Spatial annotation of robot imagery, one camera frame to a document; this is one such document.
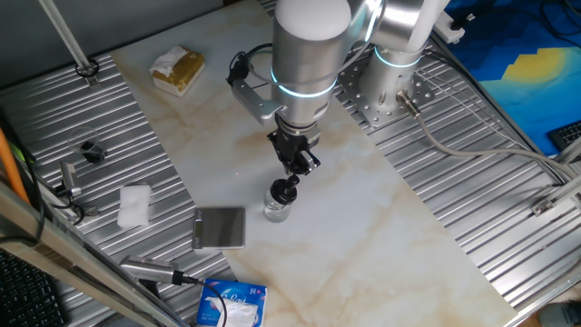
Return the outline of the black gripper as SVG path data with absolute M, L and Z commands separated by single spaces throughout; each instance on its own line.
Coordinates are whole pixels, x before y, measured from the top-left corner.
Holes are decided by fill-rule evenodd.
M 277 128 L 267 135 L 275 153 L 281 159 L 288 176 L 308 175 L 320 166 L 320 160 L 310 149 L 318 144 L 320 129 L 316 123 L 307 126 L 294 126 L 283 120 L 276 121 Z M 298 166 L 294 163 L 298 155 Z

